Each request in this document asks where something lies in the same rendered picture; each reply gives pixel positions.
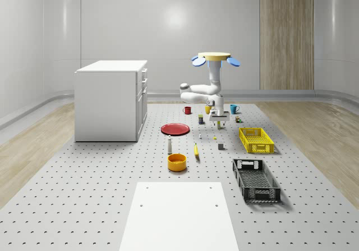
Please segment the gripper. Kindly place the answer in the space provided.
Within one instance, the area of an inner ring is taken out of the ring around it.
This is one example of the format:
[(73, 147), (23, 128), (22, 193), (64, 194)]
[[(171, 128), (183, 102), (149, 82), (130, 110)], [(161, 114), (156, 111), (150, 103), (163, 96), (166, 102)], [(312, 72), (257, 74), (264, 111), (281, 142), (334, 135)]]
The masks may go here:
[(223, 122), (223, 125), (227, 121), (229, 121), (230, 113), (228, 111), (224, 111), (222, 115), (217, 115), (216, 110), (211, 110), (209, 114), (209, 120), (214, 123), (214, 125), (217, 127), (217, 129), (221, 129), (221, 122)]

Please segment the yellow basket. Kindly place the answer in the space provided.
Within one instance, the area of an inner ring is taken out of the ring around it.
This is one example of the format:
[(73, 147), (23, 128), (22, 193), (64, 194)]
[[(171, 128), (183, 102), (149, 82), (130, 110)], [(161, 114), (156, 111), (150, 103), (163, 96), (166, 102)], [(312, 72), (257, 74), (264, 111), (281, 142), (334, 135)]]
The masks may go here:
[(248, 153), (274, 152), (274, 142), (262, 128), (239, 128), (239, 137)]

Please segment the red plate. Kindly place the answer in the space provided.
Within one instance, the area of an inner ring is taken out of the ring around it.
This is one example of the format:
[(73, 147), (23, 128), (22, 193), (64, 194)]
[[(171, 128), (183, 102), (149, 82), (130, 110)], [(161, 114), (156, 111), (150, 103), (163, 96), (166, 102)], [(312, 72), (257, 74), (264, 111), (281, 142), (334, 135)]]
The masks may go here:
[(161, 132), (171, 136), (185, 135), (190, 131), (189, 126), (182, 123), (169, 123), (161, 127)]

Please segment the yellow bowl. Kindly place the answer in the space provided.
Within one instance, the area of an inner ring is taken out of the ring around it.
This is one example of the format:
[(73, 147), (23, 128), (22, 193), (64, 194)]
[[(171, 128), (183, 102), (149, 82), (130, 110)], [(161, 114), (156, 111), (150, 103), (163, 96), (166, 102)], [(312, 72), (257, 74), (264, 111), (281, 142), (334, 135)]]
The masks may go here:
[(186, 156), (183, 154), (171, 154), (168, 156), (168, 169), (171, 171), (185, 170)]

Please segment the dark grey basket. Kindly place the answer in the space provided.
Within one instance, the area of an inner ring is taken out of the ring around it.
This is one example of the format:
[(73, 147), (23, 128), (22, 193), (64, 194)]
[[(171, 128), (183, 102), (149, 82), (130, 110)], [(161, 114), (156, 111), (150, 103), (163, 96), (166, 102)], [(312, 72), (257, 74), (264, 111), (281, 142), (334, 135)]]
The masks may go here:
[(232, 170), (245, 201), (280, 201), (281, 188), (264, 161), (233, 159)]

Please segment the white board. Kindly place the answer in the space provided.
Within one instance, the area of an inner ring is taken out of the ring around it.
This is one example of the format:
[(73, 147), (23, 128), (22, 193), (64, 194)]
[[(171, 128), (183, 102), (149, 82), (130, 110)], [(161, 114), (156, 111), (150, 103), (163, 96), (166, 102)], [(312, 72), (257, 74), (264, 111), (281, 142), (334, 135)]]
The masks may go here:
[(238, 251), (220, 182), (139, 182), (119, 251)]

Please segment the white cabinet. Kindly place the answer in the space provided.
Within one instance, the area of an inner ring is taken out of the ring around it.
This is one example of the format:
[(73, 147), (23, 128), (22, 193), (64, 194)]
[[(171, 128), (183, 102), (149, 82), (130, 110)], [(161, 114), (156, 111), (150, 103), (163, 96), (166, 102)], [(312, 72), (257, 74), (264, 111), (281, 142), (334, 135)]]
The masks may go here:
[(147, 114), (146, 65), (97, 61), (75, 72), (75, 141), (138, 141)]

